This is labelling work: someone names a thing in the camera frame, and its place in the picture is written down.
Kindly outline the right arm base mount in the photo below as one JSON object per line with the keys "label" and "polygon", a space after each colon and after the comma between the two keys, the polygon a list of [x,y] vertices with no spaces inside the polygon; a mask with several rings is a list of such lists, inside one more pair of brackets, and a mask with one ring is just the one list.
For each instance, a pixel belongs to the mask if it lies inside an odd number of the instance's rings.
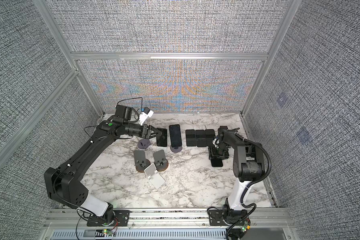
{"label": "right arm base mount", "polygon": [[229,205],[224,204],[222,208],[209,207],[207,214],[211,226],[231,226],[232,223],[228,222]]}

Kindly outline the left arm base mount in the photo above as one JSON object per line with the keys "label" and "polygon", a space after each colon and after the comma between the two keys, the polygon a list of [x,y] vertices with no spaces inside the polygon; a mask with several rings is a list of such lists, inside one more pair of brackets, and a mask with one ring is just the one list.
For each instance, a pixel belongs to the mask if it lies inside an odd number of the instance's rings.
{"label": "left arm base mount", "polygon": [[102,216],[91,216],[87,221],[87,227],[126,227],[129,222],[131,211],[114,210],[113,205],[109,205]]}

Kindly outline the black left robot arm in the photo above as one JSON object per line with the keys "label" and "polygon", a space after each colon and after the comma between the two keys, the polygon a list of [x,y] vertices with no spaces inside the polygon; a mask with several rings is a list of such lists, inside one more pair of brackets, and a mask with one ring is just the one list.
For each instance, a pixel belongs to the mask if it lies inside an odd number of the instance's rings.
{"label": "black left robot arm", "polygon": [[89,193],[82,184],[85,173],[100,154],[123,135],[151,139],[161,132],[145,124],[154,112],[142,108],[138,119],[132,120],[137,110],[116,105],[115,114],[100,122],[89,140],[58,168],[48,168],[44,173],[48,197],[72,209],[80,209],[103,221],[105,225],[114,219],[113,206]]}

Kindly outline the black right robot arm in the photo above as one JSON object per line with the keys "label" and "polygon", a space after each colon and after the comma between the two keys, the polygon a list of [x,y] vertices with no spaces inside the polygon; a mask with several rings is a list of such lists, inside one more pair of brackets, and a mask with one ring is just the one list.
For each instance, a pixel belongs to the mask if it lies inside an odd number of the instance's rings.
{"label": "black right robot arm", "polygon": [[228,225],[244,217],[248,213],[247,208],[253,206],[247,205],[246,200],[253,185],[262,181],[266,173],[260,146],[241,136],[238,129],[229,130],[228,127],[221,126],[212,145],[208,147],[209,159],[214,168],[223,166],[223,160],[229,157],[229,148],[234,150],[233,172],[236,181],[222,209],[223,220]]}

